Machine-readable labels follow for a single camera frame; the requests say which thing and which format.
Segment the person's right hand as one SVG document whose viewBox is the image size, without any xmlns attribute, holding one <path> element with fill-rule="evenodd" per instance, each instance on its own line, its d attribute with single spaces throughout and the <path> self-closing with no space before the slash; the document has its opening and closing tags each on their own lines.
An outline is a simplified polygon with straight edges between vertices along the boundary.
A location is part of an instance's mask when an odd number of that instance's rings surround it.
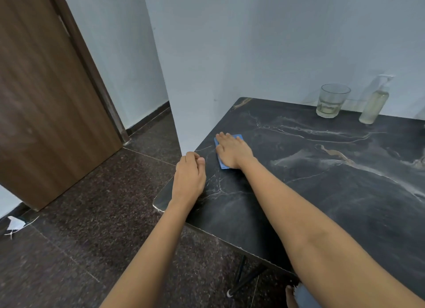
<svg viewBox="0 0 425 308">
<path fill-rule="evenodd" d="M 251 148 L 245 142 L 245 145 L 237 143 L 227 143 L 226 146 L 217 146 L 216 152 L 222 162 L 231 169 L 243 169 L 247 164 L 257 161 Z"/>
</svg>

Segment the person's left hand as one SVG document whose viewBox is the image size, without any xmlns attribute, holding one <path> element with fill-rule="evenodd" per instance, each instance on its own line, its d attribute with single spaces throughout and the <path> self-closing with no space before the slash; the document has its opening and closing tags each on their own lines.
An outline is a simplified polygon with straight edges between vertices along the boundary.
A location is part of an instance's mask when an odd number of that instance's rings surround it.
<svg viewBox="0 0 425 308">
<path fill-rule="evenodd" d="M 206 183 L 206 172 L 199 172 L 196 152 L 187 152 L 176 165 L 173 179 L 172 204 L 192 209 L 203 193 Z"/>
</svg>

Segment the blue cleaning cloth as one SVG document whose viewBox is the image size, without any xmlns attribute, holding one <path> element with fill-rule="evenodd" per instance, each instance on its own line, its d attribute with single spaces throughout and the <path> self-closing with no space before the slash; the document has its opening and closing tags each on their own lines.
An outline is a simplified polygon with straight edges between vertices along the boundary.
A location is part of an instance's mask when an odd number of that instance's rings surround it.
<svg viewBox="0 0 425 308">
<path fill-rule="evenodd" d="M 241 139 L 241 140 L 243 140 L 243 136 L 241 135 L 241 134 L 235 134 L 235 135 L 232 135 L 234 138 L 239 138 L 239 139 Z M 214 137 L 214 143 L 215 143 L 215 147 L 217 147 L 218 145 L 219 145 L 219 142 L 218 142 L 218 140 Z M 217 159 L 218 159 L 218 162 L 219 162 L 219 165 L 220 165 L 220 168 L 221 169 L 231 169 L 230 167 L 228 167 L 228 166 L 226 166 L 223 162 L 222 162 L 222 160 L 221 160 L 221 158 L 220 158 L 220 156 L 218 155 L 218 152 L 216 152 L 216 154 L 217 154 Z"/>
</svg>

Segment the person's right forearm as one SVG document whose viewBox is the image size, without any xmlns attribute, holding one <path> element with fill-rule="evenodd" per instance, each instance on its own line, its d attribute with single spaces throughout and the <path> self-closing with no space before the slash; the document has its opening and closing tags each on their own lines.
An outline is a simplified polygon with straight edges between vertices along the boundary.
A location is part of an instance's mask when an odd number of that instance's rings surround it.
<svg viewBox="0 0 425 308">
<path fill-rule="evenodd" d="M 269 172 L 238 159 L 301 282 L 322 308 L 425 308 L 345 230 Z"/>
</svg>

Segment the person's left forearm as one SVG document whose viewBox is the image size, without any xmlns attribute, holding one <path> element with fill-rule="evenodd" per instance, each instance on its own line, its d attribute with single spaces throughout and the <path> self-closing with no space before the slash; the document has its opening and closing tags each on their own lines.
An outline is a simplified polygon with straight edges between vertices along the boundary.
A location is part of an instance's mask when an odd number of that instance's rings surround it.
<svg viewBox="0 0 425 308">
<path fill-rule="evenodd" d="M 183 226 L 197 198 L 173 197 L 99 308 L 155 308 Z"/>
</svg>

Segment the dark skirting board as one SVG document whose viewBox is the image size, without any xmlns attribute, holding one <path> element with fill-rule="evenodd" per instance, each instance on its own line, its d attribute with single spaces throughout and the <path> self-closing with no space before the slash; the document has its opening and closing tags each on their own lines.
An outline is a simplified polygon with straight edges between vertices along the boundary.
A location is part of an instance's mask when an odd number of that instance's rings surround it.
<svg viewBox="0 0 425 308">
<path fill-rule="evenodd" d="M 167 109 L 170 108 L 170 102 L 167 101 L 166 103 L 159 106 L 157 109 L 155 109 L 153 112 L 148 114 L 146 117 L 142 118 L 140 121 L 132 125 L 131 127 L 126 129 L 126 133 L 128 136 L 133 135 L 136 131 L 144 127 L 146 124 L 148 124 L 150 121 L 152 121 L 157 116 L 161 115 L 163 112 L 165 112 Z"/>
</svg>

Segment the clear drinking glass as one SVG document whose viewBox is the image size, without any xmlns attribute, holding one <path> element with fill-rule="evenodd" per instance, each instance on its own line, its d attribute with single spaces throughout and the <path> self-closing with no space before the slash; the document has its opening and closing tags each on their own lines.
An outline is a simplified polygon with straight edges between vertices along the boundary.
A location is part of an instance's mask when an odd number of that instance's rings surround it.
<svg viewBox="0 0 425 308">
<path fill-rule="evenodd" d="M 322 85 L 318 97 L 316 114 L 323 118 L 337 117 L 350 92 L 351 89 L 346 85 Z"/>
</svg>

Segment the black metal table leg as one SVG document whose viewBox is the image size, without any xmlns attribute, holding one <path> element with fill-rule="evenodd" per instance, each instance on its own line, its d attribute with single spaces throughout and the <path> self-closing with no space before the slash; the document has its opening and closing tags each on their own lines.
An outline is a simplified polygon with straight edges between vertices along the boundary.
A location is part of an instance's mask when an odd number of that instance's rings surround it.
<svg viewBox="0 0 425 308">
<path fill-rule="evenodd" d="M 243 273 L 243 268 L 245 266 L 245 262 L 246 262 L 247 257 L 245 255 L 242 255 L 241 261 L 238 265 L 237 271 L 236 271 L 236 276 L 235 276 L 235 280 L 234 280 L 234 286 L 236 286 L 237 284 L 239 284 L 240 280 L 241 280 L 241 276 Z"/>
<path fill-rule="evenodd" d="M 240 291 L 244 286 L 252 282 L 255 278 L 257 278 L 260 274 L 265 272 L 267 267 L 264 265 L 258 265 L 256 268 L 251 270 L 246 276 L 236 282 L 235 285 L 231 289 L 229 289 L 226 293 L 228 298 L 232 298 L 238 291 Z"/>
</svg>

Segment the clear pump bottle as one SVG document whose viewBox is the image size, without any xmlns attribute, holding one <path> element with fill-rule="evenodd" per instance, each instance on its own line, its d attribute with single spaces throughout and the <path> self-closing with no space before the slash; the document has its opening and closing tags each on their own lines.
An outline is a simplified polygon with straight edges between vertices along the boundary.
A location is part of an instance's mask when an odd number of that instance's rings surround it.
<svg viewBox="0 0 425 308">
<path fill-rule="evenodd" d="M 380 114 L 383 106 L 389 98 L 390 82 L 395 78 L 394 75 L 378 75 L 380 80 L 379 87 L 371 94 L 363 112 L 359 117 L 359 122 L 363 124 L 373 124 Z"/>
</svg>

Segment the person's foot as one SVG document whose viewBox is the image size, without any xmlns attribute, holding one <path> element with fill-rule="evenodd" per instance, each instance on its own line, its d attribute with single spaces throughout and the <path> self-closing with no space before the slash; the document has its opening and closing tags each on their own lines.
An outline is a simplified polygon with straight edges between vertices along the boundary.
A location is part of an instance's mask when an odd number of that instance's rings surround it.
<svg viewBox="0 0 425 308">
<path fill-rule="evenodd" d="M 286 305 L 287 308 L 299 308 L 293 293 L 293 288 L 290 285 L 285 287 Z"/>
</svg>

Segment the brown wooden door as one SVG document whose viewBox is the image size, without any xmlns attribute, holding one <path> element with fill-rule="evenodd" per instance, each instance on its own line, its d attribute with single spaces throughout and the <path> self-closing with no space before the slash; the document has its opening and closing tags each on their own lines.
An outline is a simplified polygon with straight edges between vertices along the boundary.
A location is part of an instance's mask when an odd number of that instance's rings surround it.
<svg viewBox="0 0 425 308">
<path fill-rule="evenodd" d="M 0 185 L 40 210 L 121 148 L 51 0 L 0 0 Z"/>
</svg>

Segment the blue jeans leg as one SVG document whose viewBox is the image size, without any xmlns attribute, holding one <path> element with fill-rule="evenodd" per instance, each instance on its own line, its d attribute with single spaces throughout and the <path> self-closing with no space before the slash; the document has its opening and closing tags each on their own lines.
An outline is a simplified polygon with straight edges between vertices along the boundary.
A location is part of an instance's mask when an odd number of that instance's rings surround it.
<svg viewBox="0 0 425 308">
<path fill-rule="evenodd" d="M 322 308 L 302 283 L 295 287 L 294 298 L 298 308 Z"/>
</svg>

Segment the dark brown door frame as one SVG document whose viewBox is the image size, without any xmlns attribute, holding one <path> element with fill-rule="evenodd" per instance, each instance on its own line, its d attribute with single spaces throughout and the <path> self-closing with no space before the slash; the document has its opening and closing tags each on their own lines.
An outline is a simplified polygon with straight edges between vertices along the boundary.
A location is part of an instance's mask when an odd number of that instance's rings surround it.
<svg viewBox="0 0 425 308">
<path fill-rule="evenodd" d="M 103 104 L 114 128 L 123 145 L 130 141 L 129 135 L 121 121 L 121 118 L 115 108 L 115 105 L 109 95 L 109 92 L 104 84 L 104 81 L 99 73 L 99 70 L 93 60 L 93 57 L 88 49 L 88 46 L 81 34 L 79 27 L 72 15 L 72 12 L 66 0 L 51 0 L 51 3 L 61 18 L 67 32 L 69 33 L 71 42 L 85 68 L 100 101 Z"/>
</svg>

